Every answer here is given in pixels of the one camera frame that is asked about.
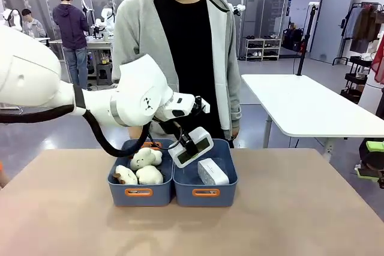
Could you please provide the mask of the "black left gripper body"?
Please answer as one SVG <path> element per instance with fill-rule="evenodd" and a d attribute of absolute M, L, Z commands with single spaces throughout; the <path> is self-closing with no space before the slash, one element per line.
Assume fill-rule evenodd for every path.
<path fill-rule="evenodd" d="M 186 136 L 184 129 L 181 127 L 180 124 L 177 123 L 177 121 L 158 121 L 158 124 L 166 134 L 175 136 L 175 146 L 177 146 L 178 144 L 182 144 L 184 146 L 187 143 L 188 136 Z"/>

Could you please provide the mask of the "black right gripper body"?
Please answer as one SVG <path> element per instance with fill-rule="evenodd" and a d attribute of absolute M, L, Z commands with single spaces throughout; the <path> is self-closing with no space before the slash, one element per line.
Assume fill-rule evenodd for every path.
<path fill-rule="evenodd" d="M 366 144 L 359 148 L 359 156 L 364 166 L 377 171 L 383 171 L 383 152 L 369 152 Z"/>

